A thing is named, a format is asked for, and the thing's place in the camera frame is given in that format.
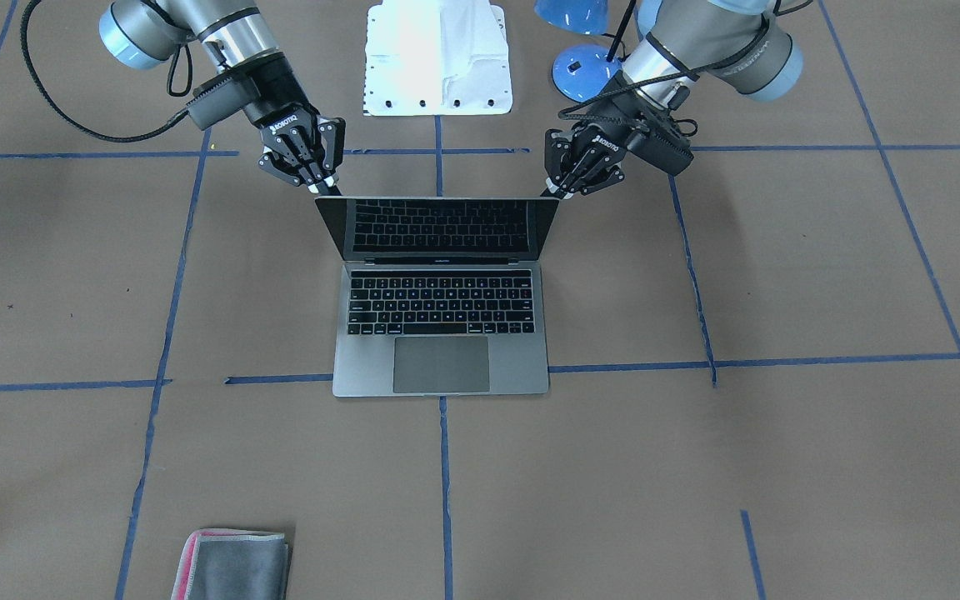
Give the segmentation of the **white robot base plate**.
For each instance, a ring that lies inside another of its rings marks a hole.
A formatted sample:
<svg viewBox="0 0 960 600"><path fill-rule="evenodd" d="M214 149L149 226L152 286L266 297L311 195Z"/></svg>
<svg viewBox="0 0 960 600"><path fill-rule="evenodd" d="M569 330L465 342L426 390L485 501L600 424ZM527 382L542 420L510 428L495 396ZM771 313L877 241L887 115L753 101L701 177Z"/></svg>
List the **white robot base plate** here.
<svg viewBox="0 0 960 600"><path fill-rule="evenodd" d="M382 1L367 12L362 113L502 115L513 106L506 18L490 1Z"/></svg>

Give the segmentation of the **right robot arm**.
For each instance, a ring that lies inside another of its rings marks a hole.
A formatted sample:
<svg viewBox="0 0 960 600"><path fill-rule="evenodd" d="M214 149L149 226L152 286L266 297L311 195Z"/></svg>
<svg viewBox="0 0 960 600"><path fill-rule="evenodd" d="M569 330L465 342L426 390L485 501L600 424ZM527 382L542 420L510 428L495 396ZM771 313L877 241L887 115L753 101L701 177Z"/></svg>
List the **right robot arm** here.
<svg viewBox="0 0 960 600"><path fill-rule="evenodd" d="M338 193L346 124L309 102L255 2L114 1L99 33L112 56L141 71L197 43L217 73L184 107L195 126L243 113L262 136L262 170L310 193Z"/></svg>

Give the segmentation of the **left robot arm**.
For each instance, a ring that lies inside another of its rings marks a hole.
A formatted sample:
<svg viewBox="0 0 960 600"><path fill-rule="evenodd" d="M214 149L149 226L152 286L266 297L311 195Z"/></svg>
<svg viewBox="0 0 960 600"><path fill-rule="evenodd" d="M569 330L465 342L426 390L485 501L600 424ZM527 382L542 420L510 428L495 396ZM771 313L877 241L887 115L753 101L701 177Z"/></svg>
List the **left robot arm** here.
<svg viewBox="0 0 960 600"><path fill-rule="evenodd" d="M778 26L777 1L657 1L650 31L597 95L560 111L545 134L545 194L567 200L617 185L633 155L670 176L693 160L674 111L710 73L744 98L780 98L803 73L803 50Z"/></svg>

